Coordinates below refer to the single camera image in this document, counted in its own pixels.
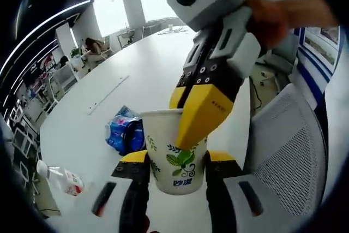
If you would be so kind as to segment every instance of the white table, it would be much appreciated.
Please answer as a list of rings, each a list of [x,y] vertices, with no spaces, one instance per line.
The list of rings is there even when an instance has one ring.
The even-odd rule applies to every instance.
[[[123,105],[137,112],[167,109],[193,36],[191,31],[151,35],[92,70],[72,87],[41,126],[43,160],[48,165],[63,166],[87,181],[111,175],[121,156],[105,142],[105,124]],[[250,91],[246,79],[232,113],[209,136],[208,147],[229,151],[242,166],[249,123]],[[67,214],[74,197],[50,189],[62,215]],[[160,192],[151,179],[149,192],[147,215],[151,230],[212,232],[206,184],[193,194],[170,196]]]

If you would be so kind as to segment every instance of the human hand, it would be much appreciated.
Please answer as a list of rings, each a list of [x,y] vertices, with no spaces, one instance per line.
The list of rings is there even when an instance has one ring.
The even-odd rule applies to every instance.
[[[277,46],[288,33],[287,16],[283,8],[270,0],[246,0],[245,5],[252,9],[248,31],[255,35],[262,48]]]

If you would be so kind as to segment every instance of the poster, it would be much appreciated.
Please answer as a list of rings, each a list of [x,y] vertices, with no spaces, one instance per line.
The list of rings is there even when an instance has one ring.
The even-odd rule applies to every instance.
[[[343,37],[340,27],[306,27],[300,30],[299,43],[333,73],[341,53]]]

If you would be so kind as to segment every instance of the bottle label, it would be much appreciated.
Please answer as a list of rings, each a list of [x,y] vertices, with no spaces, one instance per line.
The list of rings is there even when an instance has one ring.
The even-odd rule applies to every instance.
[[[78,175],[69,172],[68,170],[65,170],[65,174],[67,176],[68,183],[70,184],[65,192],[69,195],[77,196],[83,191],[83,183],[81,178]]]

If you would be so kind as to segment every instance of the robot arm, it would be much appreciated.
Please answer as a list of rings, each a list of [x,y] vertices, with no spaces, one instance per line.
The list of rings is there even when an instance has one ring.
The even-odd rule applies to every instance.
[[[260,45],[246,26],[245,0],[167,0],[178,17],[198,31],[170,100],[183,108],[177,147],[189,150],[232,111],[243,80],[252,71]]]

